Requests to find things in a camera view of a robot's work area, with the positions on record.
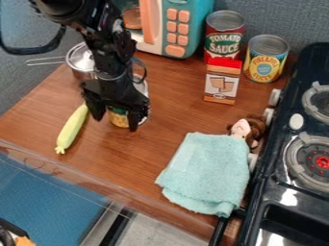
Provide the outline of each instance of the red burner ring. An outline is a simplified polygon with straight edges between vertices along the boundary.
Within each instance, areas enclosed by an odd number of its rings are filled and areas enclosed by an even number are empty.
[[[325,156],[317,157],[316,164],[321,168],[329,169],[329,158]]]

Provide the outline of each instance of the can lid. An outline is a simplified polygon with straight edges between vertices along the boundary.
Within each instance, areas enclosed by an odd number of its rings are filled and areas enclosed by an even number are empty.
[[[208,65],[219,65],[226,67],[241,68],[242,61],[232,60],[232,59],[214,59],[211,58],[208,60]]]
[[[238,12],[218,11],[207,16],[207,24],[218,31],[229,31],[241,28],[244,25],[244,19]]]
[[[249,40],[249,48],[262,55],[279,56],[289,52],[289,44],[281,37],[274,35],[259,35]]]
[[[84,42],[75,45],[67,52],[66,63],[71,68],[82,72],[92,72],[95,66],[92,53]]]

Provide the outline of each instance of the doll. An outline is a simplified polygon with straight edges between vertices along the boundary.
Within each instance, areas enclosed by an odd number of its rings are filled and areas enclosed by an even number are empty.
[[[234,125],[228,125],[227,131],[230,136],[244,140],[250,149],[254,149],[265,132],[265,122],[264,116],[248,114],[245,119],[239,120]]]

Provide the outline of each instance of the microwave button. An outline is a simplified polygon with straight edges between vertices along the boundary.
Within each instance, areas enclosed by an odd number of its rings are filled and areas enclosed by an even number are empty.
[[[179,35],[179,36],[178,36],[178,44],[179,44],[179,45],[187,46],[188,43],[189,43],[189,37],[187,37],[187,36],[182,36],[182,35]]]
[[[167,9],[166,10],[166,17],[171,20],[177,19],[177,10],[175,9]]]
[[[190,20],[190,12],[188,12],[188,11],[179,12],[179,21],[188,23],[189,20]]]
[[[177,40],[177,35],[175,34],[167,34],[166,35],[166,40],[171,43],[176,43]]]
[[[185,55],[185,48],[181,46],[168,45],[165,48],[165,51],[168,55],[172,57],[182,58]]]
[[[187,35],[189,33],[189,25],[188,24],[179,24],[178,25],[178,32],[181,35]]]
[[[177,30],[177,24],[173,21],[166,22],[166,29],[172,33],[175,33]]]

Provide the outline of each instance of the pot lid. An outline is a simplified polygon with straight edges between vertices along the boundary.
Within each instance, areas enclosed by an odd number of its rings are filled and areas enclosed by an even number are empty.
[[[82,72],[92,72],[95,66],[92,53],[84,42],[75,45],[67,52],[66,63],[71,68]]]

